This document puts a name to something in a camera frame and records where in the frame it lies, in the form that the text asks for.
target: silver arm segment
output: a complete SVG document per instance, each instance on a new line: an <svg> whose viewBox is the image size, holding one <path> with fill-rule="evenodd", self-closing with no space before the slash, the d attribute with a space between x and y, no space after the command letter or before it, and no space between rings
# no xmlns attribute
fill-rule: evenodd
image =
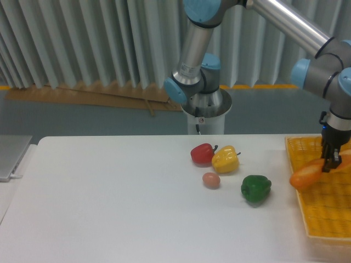
<svg viewBox="0 0 351 263"><path fill-rule="evenodd" d="M283 1L248 0L246 9L255 10L312 56L316 56L331 39L319 26Z"/></svg>

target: brown egg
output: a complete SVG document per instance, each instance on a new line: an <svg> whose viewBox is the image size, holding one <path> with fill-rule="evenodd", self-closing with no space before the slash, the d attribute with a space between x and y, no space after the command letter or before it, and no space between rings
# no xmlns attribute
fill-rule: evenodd
<svg viewBox="0 0 351 263"><path fill-rule="evenodd" d="M204 174L202 177L202 181L208 188L212 188L212 189L218 188L220 184L220 178L215 173Z"/></svg>

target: toy vegetable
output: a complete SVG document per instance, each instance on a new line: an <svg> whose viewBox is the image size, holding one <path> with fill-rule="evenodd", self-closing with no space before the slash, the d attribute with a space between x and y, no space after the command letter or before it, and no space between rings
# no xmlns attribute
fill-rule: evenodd
<svg viewBox="0 0 351 263"><path fill-rule="evenodd" d="M212 166L218 173L229 173L239 167L239 159L234 147L228 145L220 149L212 158Z"/></svg>
<svg viewBox="0 0 351 263"><path fill-rule="evenodd" d="M204 164L210 163L214 156L217 145L212 149L211 144L201 144L191 150L190 155L194 163Z"/></svg>
<svg viewBox="0 0 351 263"><path fill-rule="evenodd" d="M249 202L258 203L268 196L271 185L263 175L249 175L242 181L241 193Z"/></svg>
<svg viewBox="0 0 351 263"><path fill-rule="evenodd" d="M298 169L290 177L290 184L297 190L303 190L317 182L322 176L324 159L315 159Z"/></svg>

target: yellow crate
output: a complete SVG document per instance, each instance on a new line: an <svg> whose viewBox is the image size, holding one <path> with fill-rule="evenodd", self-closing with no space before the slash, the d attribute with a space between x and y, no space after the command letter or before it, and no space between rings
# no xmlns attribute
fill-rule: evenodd
<svg viewBox="0 0 351 263"><path fill-rule="evenodd" d="M321 137L289 137L285 140L292 172L320 158ZM341 150L351 148L351 142ZM351 168L323 173L321 179L303 191L296 191L309 237L351 244Z"/></svg>

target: silver laptop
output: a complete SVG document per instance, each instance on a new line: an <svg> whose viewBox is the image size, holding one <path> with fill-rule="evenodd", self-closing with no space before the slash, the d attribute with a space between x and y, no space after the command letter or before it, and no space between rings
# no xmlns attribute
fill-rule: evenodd
<svg viewBox="0 0 351 263"><path fill-rule="evenodd" d="M26 153L32 136L0 135L0 182L8 182Z"/></svg>

